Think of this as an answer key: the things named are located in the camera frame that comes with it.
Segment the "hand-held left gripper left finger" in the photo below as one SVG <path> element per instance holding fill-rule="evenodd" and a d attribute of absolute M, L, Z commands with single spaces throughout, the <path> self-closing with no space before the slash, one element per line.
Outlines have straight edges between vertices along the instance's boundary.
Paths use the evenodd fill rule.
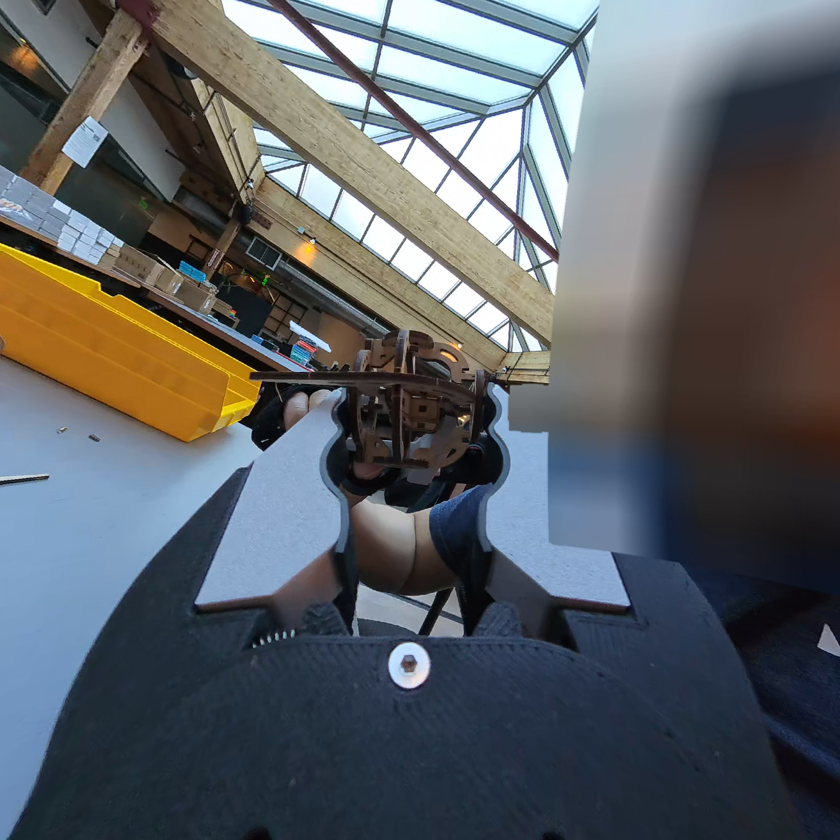
<path fill-rule="evenodd" d="M 331 392 L 253 462 L 195 599 L 203 613 L 267 609 L 279 636 L 331 603 L 352 630 L 359 575 L 349 466 L 340 419 L 346 392 Z"/>

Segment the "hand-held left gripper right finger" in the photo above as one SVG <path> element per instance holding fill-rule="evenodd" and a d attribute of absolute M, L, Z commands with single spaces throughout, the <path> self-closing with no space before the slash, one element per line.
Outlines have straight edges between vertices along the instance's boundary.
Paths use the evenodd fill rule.
<path fill-rule="evenodd" d="M 550 541 L 548 434 L 512 431 L 509 395 L 490 385 L 487 396 L 501 471 L 478 513 L 478 540 L 490 554 L 481 611 L 489 599 L 509 604 L 526 636 L 550 635 L 559 613 L 570 636 L 583 623 L 627 630 L 631 602 L 613 555 Z"/>

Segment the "round wooden model assembly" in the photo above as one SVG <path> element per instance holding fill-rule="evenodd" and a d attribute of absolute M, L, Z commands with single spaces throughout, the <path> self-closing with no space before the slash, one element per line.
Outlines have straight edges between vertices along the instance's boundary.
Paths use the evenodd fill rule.
<path fill-rule="evenodd" d="M 479 444 L 492 416 L 489 386 L 497 383 L 496 374 L 470 364 L 453 344 L 409 329 L 368 339 L 353 365 L 250 378 L 268 393 L 252 425 L 259 448 L 284 433 L 289 398 L 343 389 L 339 419 L 361 462 L 432 473 Z"/>

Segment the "person's right forearm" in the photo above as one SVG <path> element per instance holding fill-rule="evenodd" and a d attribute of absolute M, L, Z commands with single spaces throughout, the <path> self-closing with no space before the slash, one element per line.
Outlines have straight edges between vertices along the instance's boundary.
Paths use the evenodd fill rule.
<path fill-rule="evenodd" d="M 434 546 L 430 510 L 404 512 L 347 495 L 360 581 L 378 592 L 429 595 L 458 578 Z"/>

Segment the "person's right hand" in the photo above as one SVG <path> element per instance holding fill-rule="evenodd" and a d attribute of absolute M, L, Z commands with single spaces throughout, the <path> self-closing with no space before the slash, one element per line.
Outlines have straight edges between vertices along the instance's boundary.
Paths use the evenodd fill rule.
<path fill-rule="evenodd" d="M 331 393 L 330 389 L 323 388 L 313 391 L 312 388 L 292 387 L 285 390 L 281 396 L 284 432 L 290 431 L 303 417 L 319 407 Z"/>

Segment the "cardboard box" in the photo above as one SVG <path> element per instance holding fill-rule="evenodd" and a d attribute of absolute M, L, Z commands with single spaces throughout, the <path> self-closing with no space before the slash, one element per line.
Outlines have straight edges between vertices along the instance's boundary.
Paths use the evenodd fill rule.
<path fill-rule="evenodd" d="M 178 271 L 159 257 L 128 245 L 123 245 L 115 256 L 112 270 L 171 296 L 176 296 L 184 280 Z"/>
<path fill-rule="evenodd" d="M 195 312 L 208 314 L 214 306 L 217 288 L 207 282 L 198 282 L 190 277 L 182 279 L 181 285 L 175 293 L 181 303 Z"/>

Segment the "yellow plastic bin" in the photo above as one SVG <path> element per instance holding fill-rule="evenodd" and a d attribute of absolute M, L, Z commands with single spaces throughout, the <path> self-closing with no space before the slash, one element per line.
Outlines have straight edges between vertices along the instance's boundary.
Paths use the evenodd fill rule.
<path fill-rule="evenodd" d="M 252 369 L 68 269 L 1 246 L 2 354 L 184 442 L 236 424 Z"/>

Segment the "person in blue shirt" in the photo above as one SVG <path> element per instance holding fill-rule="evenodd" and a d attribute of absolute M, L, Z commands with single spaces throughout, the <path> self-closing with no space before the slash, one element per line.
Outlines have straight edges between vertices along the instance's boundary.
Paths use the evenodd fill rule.
<path fill-rule="evenodd" d="M 818 647 L 838 595 L 698 563 L 684 569 L 738 650 L 806 838 L 839 838 L 839 665 Z"/>

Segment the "stack of white boxes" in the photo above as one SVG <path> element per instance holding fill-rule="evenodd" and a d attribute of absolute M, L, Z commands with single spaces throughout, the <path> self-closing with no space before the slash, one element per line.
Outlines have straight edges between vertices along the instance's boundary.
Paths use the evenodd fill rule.
<path fill-rule="evenodd" d="M 70 255 L 113 266 L 123 241 L 23 177 L 1 167 L 1 218 L 47 238 Z"/>

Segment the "paper notice on post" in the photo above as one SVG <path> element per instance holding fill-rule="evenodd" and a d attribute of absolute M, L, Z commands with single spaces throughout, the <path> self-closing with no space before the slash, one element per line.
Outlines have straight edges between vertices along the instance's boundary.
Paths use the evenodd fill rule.
<path fill-rule="evenodd" d="M 85 169 L 108 137 L 109 131 L 88 115 L 63 144 L 61 152 L 72 163 Z"/>

